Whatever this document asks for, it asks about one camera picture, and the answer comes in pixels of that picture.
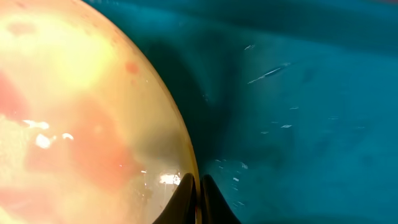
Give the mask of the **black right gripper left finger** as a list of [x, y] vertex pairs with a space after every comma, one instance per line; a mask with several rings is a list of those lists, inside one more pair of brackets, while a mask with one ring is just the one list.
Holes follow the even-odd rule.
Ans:
[[195, 224], [197, 191], [193, 174], [187, 173], [153, 224]]

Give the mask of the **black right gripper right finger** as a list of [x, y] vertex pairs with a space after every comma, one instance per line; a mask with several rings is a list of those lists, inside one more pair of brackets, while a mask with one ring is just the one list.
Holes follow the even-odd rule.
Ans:
[[202, 224], [241, 224], [211, 175], [200, 181]]

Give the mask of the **yellow-green plate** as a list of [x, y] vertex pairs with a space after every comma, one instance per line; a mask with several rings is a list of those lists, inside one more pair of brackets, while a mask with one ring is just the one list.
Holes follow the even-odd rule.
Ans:
[[159, 74], [83, 1], [1, 2], [1, 222], [153, 223], [198, 177]]

